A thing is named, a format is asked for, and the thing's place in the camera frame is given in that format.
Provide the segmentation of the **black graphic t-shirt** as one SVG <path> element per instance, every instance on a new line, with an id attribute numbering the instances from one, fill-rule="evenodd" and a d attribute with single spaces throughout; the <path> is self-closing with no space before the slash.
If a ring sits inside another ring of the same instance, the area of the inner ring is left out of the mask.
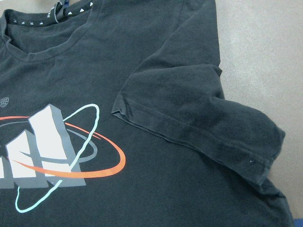
<path id="1" fill-rule="evenodd" d="M 213 0 L 0 18 L 3 227 L 292 227 L 285 133 L 228 101 Z"/>

